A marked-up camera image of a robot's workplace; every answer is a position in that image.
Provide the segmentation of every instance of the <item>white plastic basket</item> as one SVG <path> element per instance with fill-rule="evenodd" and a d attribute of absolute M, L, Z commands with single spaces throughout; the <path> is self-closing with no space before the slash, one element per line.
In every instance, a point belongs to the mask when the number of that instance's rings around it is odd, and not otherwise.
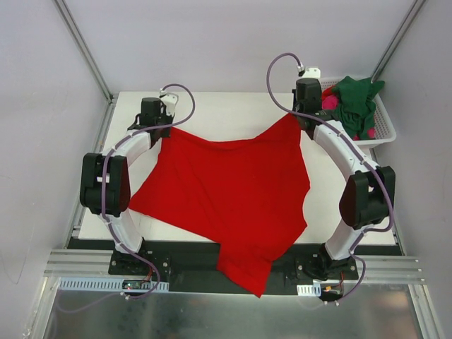
<path fill-rule="evenodd" d="M 341 81 L 342 78 L 324 78 L 320 80 L 322 90 L 331 87 Z M 396 139 L 396 130 L 394 129 L 393 123 L 389 119 L 388 112 L 377 94 L 375 99 L 376 109 L 375 109 L 375 139 L 373 140 L 358 140 L 355 143 L 360 148 L 373 148 L 375 146 L 381 145 L 382 143 L 390 143 Z"/>

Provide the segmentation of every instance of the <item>white platform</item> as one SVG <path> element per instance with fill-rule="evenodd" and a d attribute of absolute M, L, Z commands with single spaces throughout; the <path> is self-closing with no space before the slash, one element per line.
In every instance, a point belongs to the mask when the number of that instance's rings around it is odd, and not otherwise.
<path fill-rule="evenodd" d="M 134 121 L 135 115 L 140 112 L 143 97 L 157 96 L 158 93 L 152 92 L 121 92 L 105 146 L 112 146 L 125 134 L 127 127 Z M 195 114 L 179 128 L 210 141 L 253 138 L 284 115 L 284 112 L 271 102 L 266 93 L 194 93 L 194 96 L 196 99 Z M 279 94 L 276 97 L 286 107 L 292 106 L 291 94 Z M 175 121 L 185 117 L 190 109 L 189 96 L 186 93 L 180 93 Z M 143 154 L 130 167 L 129 174 L 133 194 L 154 168 L 159 152 L 160 143 Z M 345 180 L 333 161 L 304 132 L 302 134 L 302 154 L 311 181 L 311 190 L 304 200 L 303 207 L 308 227 L 296 243 L 322 243 L 332 235 L 340 220 L 338 204 L 345 187 Z M 210 241 L 148 216 L 133 211 L 131 213 L 141 234 L 147 240 Z M 385 220 L 380 226 L 385 227 L 387 224 L 387 220 Z M 87 210 L 82 221 L 79 238 L 111 239 L 111 236 L 103 222 Z M 395 241 L 392 233 L 387 232 L 371 233 L 363 239 L 362 243 L 392 245 L 395 244 Z"/>

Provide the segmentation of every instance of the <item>red cloth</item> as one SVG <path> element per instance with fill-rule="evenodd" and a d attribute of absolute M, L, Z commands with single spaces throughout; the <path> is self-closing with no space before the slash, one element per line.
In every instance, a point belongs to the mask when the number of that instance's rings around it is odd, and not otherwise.
<path fill-rule="evenodd" d="M 220 243 L 218 270 L 260 297 L 272 262 L 307 226 L 299 144 L 291 115 L 250 140 L 212 142 L 173 128 L 129 207 Z"/>
<path fill-rule="evenodd" d="M 324 101 L 327 97 L 329 97 L 330 95 L 334 95 L 334 93 L 333 93 L 333 88 L 334 88 L 334 85 L 333 86 L 331 86 L 331 87 L 328 87 L 327 89 L 325 89 L 323 92 L 322 92 L 322 96 L 321 96 L 321 100 L 322 101 Z"/>

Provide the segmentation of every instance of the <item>metal frame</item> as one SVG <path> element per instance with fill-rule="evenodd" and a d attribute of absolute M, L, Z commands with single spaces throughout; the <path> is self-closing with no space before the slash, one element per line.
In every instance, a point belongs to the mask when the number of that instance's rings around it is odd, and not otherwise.
<path fill-rule="evenodd" d="M 112 251 L 56 249 L 49 257 L 44 276 L 109 277 Z M 426 284 L 419 259 L 412 256 L 361 256 L 366 261 L 366 284 Z M 357 263 L 359 274 L 362 264 Z"/>
<path fill-rule="evenodd" d="M 413 1 L 407 14 L 395 32 L 395 35 L 392 37 L 389 45 L 376 65 L 376 68 L 371 75 L 372 80 L 375 81 L 381 76 L 383 70 L 426 1 L 427 0 Z M 97 134 L 95 145 L 93 147 L 93 150 L 98 152 L 102 150 L 102 145 L 107 135 L 117 95 L 113 95 L 109 90 L 108 85 L 106 84 L 92 54 L 90 53 L 90 50 L 88 49 L 88 46 L 83 39 L 83 36 L 78 29 L 78 26 L 76 25 L 66 2 L 64 0 L 53 0 L 53 2 L 55 3 L 58 12 L 61 14 L 63 21 L 74 39 L 74 42 L 79 48 L 88 65 L 88 68 L 93 74 L 108 103 L 107 109 L 104 113 L 104 118 Z M 83 208 L 81 208 L 80 204 L 77 204 L 71 222 L 71 226 L 75 226 L 75 228 L 71 228 L 66 246 L 73 234 L 77 234 L 77 226 L 80 225 L 82 217 Z M 42 288 L 37 297 L 37 306 L 30 317 L 29 333 L 27 338 L 38 339 L 43 337 L 47 322 L 49 321 L 54 298 L 57 293 L 56 287 L 59 286 L 60 277 L 109 277 L 107 270 L 109 267 L 111 253 L 111 251 L 69 249 L 56 249 L 51 252 L 49 262 L 44 272 Z M 441 332 L 441 328 L 439 327 L 436 314 L 431 308 L 432 302 L 429 297 L 426 285 L 427 282 L 424 277 L 424 272 L 420 266 L 420 262 L 417 258 L 409 256 L 361 257 L 367 263 L 364 283 L 408 285 L 422 335 L 425 338 L 445 338 L 444 334 Z M 360 273 L 362 272 L 362 266 L 360 263 L 357 265 L 357 270 Z"/>
<path fill-rule="evenodd" d="M 408 285 L 411 299 L 415 308 L 417 321 L 424 338 L 445 338 L 439 324 L 438 316 L 433 308 L 432 300 L 426 285 Z"/>
<path fill-rule="evenodd" d="M 99 67 L 97 67 L 97 64 L 88 49 L 88 46 L 83 39 L 83 36 L 81 35 L 80 30 L 78 29 L 78 26 L 73 19 L 73 16 L 71 14 L 71 11 L 69 10 L 68 5 L 64 0 L 54 0 L 55 6 L 58 9 L 58 12 L 61 14 L 61 17 L 63 18 L 64 23 L 66 24 L 66 27 L 69 29 L 69 32 L 72 35 L 72 38 L 74 39 L 74 42 L 76 43 L 78 49 L 80 50 L 80 53 L 82 54 L 82 57 L 85 59 L 86 64 L 88 65 L 88 68 L 90 69 L 91 73 L 94 76 L 94 79 L 96 80 L 97 84 L 99 85 L 100 90 L 102 91 L 103 95 L 105 96 L 105 99 L 108 100 L 110 103 L 113 99 L 112 92 L 108 88 L 107 83 L 105 82 L 104 77 L 100 73 Z"/>
<path fill-rule="evenodd" d="M 379 163 L 379 158 L 378 158 L 378 153 L 375 150 L 375 148 L 372 148 L 370 150 L 371 156 L 372 156 L 372 160 L 375 161 L 376 163 Z M 394 225 L 393 225 L 393 235 L 394 235 L 394 240 L 395 243 L 399 246 L 400 251 L 402 252 L 402 255 L 405 255 L 405 247 L 404 247 L 404 242 L 403 242 L 403 235 L 401 234 L 400 230 L 398 229 L 399 226 L 399 222 L 398 222 L 398 216 L 397 216 L 397 211 L 394 211 Z"/>
<path fill-rule="evenodd" d="M 398 26 L 394 36 L 392 37 L 391 41 L 389 42 L 389 45 L 385 49 L 383 55 L 381 56 L 379 62 L 376 65 L 374 71 L 372 72 L 372 75 L 371 75 L 372 81 L 376 81 L 380 78 L 380 76 L 383 73 L 384 69 L 386 68 L 386 65 L 388 64 L 389 60 L 394 55 L 394 52 L 396 51 L 397 47 L 402 42 L 407 31 L 410 29 L 412 23 L 414 22 L 417 15 L 419 14 L 421 8 L 425 5 L 426 2 L 427 2 L 427 0 L 414 0 L 413 1 L 410 9 L 405 14 L 405 17 L 403 18 L 402 22 Z"/>

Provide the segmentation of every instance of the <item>purple wire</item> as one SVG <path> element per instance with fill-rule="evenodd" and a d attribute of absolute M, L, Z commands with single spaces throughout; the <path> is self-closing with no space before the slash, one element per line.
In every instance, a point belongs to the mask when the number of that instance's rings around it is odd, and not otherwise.
<path fill-rule="evenodd" d="M 184 85 L 180 85 L 178 83 L 170 83 L 169 85 L 166 85 L 163 88 L 163 90 L 166 90 L 169 87 L 180 87 L 180 88 L 184 89 L 189 94 L 189 96 L 191 98 L 191 102 L 193 104 L 193 107 L 191 108 L 190 114 L 187 117 L 183 118 L 181 121 L 174 122 L 172 124 L 166 124 L 166 125 L 145 127 L 144 129 L 140 129 L 140 130 L 137 130 L 137 131 L 133 132 L 131 135 L 125 136 L 107 153 L 107 155 L 105 156 L 105 159 L 104 159 L 104 166 L 102 168 L 102 185 L 101 185 L 101 194 L 100 194 L 101 195 L 101 200 L 100 200 L 101 201 L 101 216 L 105 220 L 105 222 L 107 223 L 108 230 L 112 234 L 114 242 L 117 243 L 117 244 L 119 243 L 121 248 L 124 251 L 126 251 L 127 253 L 131 254 L 132 256 L 137 258 L 138 260 L 141 260 L 142 262 L 146 263 L 150 268 L 152 268 L 152 270 L 155 272 L 155 274 L 157 276 L 157 283 L 151 289 L 149 289 L 146 293 L 143 293 L 142 295 L 130 296 L 130 299 L 141 299 L 141 298 L 147 297 L 150 293 L 152 293 L 158 287 L 158 285 L 160 284 L 160 273 L 159 273 L 158 269 L 155 267 L 155 265 L 153 263 L 151 263 L 149 260 L 139 256 L 137 253 L 135 253 L 134 251 L 132 251 L 131 249 L 126 247 L 124 244 L 122 244 L 121 240 L 114 233 L 113 226 L 112 226 L 112 223 L 110 221 L 110 218 L 106 214 L 105 196 L 106 196 L 106 190 L 107 190 L 107 179 L 106 178 L 107 178 L 108 161 L 111 158 L 111 156 L 113 155 L 113 153 L 115 152 L 115 149 L 118 149 L 122 144 L 124 144 L 126 141 L 128 141 L 130 138 L 136 136 L 137 134 L 145 133 L 145 132 L 148 132 L 148 131 L 152 131 L 153 129 L 166 129 L 168 127 L 177 126 L 177 125 L 183 124 L 185 121 L 187 121 L 188 119 L 190 119 L 193 116 L 193 113 L 195 112 L 195 108 L 196 108 L 196 103 L 195 103 L 195 98 L 193 97 L 193 94 L 191 93 L 191 91 L 187 87 L 185 87 Z"/>
<path fill-rule="evenodd" d="M 85 306 L 82 306 L 82 307 L 80 307 L 78 309 L 63 309 L 63 308 L 61 308 L 61 306 L 59 304 L 60 294 L 61 294 L 60 291 L 58 291 L 57 294 L 56 294 L 55 308 L 58 311 L 60 311 L 61 313 L 65 313 L 65 314 L 75 314 L 75 313 L 78 313 L 78 312 L 85 311 L 86 309 L 89 309 L 89 308 L 91 308 L 91 307 L 103 302 L 104 300 L 109 299 L 110 297 L 113 297 L 114 295 L 119 295 L 117 292 L 109 293 L 108 295 L 104 295 L 102 298 L 99 298 L 99 299 L 95 300 L 94 302 L 86 304 Z"/>
<path fill-rule="evenodd" d="M 384 183 L 382 182 L 380 176 L 378 175 L 378 173 L 376 172 L 376 170 L 374 168 L 372 168 L 372 166 L 367 163 L 367 161 L 364 161 L 364 158 L 360 155 L 360 153 L 356 150 L 355 145 L 353 144 L 352 141 L 350 141 L 347 137 L 345 137 L 337 128 L 335 128 L 333 125 L 329 124 L 328 122 L 319 119 L 317 117 L 311 116 L 309 114 L 304 114 L 304 113 L 299 113 L 299 112 L 295 112 L 292 111 L 291 109 L 285 108 L 284 106 L 282 106 L 275 98 L 275 96 L 273 95 L 273 91 L 271 90 L 271 86 L 270 86 L 270 73 L 271 73 L 271 69 L 273 68 L 273 65 L 281 58 L 283 57 L 292 57 L 295 59 L 295 61 L 297 62 L 297 65 L 299 67 L 302 67 L 302 63 L 299 60 L 298 56 L 293 54 L 293 53 L 282 53 L 280 55 L 278 55 L 276 58 L 274 58 L 274 60 L 272 62 L 270 62 L 270 65 L 268 66 L 268 70 L 267 70 L 267 91 L 268 94 L 270 95 L 271 100 L 275 103 L 276 106 L 278 106 L 279 108 L 281 108 L 283 111 L 293 114 L 293 115 L 297 115 L 298 117 L 302 117 L 305 119 L 310 119 L 310 120 L 314 120 L 317 121 L 320 124 L 323 124 L 325 126 L 327 126 L 331 131 L 333 131 L 334 133 L 336 133 L 342 140 L 344 140 L 344 142 L 347 144 L 347 146 L 350 148 L 350 150 L 353 152 L 353 154 L 356 155 L 356 157 L 358 158 L 358 160 L 374 175 L 376 182 L 378 183 L 378 185 L 381 188 L 381 191 L 383 192 L 383 196 L 384 199 L 388 205 L 388 209 L 389 209 L 389 225 L 386 228 L 383 229 L 379 229 L 379 228 L 367 228 L 365 229 L 359 236 L 358 238 L 355 240 L 355 242 L 352 244 L 352 246 L 350 247 L 350 255 L 354 260 L 358 260 L 362 263 L 362 273 L 361 273 L 361 277 L 359 278 L 357 284 L 346 294 L 344 295 L 341 299 L 343 299 L 344 297 L 347 297 L 348 295 L 350 295 L 350 293 L 354 292 L 360 285 L 362 280 L 364 279 L 364 274 L 366 273 L 366 263 L 364 262 L 364 260 L 362 260 L 361 258 L 355 256 L 353 254 L 353 251 L 355 250 L 356 246 L 359 244 L 359 242 L 361 241 L 361 239 L 363 238 L 364 234 L 368 233 L 368 232 L 387 232 L 389 231 L 394 224 L 394 209 L 393 209 L 393 205 L 391 202 L 391 199 L 389 198 L 389 194 L 388 191 L 386 190 L 386 187 L 384 186 Z"/>

